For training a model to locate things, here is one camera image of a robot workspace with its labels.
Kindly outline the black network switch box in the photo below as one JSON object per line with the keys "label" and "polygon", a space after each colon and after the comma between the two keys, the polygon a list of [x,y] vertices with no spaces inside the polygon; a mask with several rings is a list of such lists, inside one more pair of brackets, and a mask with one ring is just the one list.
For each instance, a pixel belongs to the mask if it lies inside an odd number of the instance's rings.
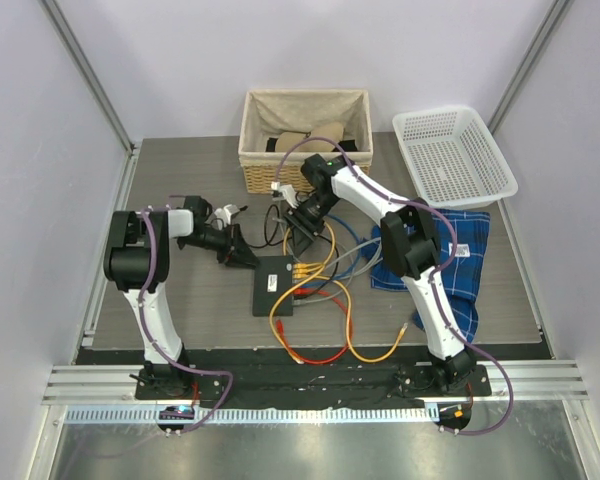
{"label": "black network switch box", "polygon": [[291,255],[263,256],[254,270],[252,315],[267,317],[279,297],[293,284]]}

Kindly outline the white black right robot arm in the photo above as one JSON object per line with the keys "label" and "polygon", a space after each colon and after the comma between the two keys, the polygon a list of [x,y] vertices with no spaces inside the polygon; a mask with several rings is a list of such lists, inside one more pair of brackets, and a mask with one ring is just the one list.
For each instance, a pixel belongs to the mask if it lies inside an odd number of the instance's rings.
{"label": "white black right robot arm", "polygon": [[274,181],[271,188],[290,206],[286,216],[304,250],[324,226],[323,218],[344,200],[369,217],[380,229],[385,265],[406,286],[424,326],[437,391],[452,395],[475,371],[476,358],[461,333],[444,291],[440,261],[441,241],[433,218],[438,211],[423,201],[401,197],[372,180],[341,155],[325,159],[314,154],[304,160],[301,173],[312,187],[299,202],[289,184]]}

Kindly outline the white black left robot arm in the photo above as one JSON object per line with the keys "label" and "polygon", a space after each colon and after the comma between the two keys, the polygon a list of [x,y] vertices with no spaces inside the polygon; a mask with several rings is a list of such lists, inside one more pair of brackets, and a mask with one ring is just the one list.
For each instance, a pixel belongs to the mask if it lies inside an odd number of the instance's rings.
{"label": "white black left robot arm", "polygon": [[245,209],[234,204],[213,208],[188,195],[179,207],[146,207],[112,214],[103,271],[132,308],[144,345],[138,380],[158,383],[170,398],[185,397],[196,374],[176,332],[166,295],[170,247],[198,247],[216,253],[219,264],[253,269],[259,260],[235,222]]}

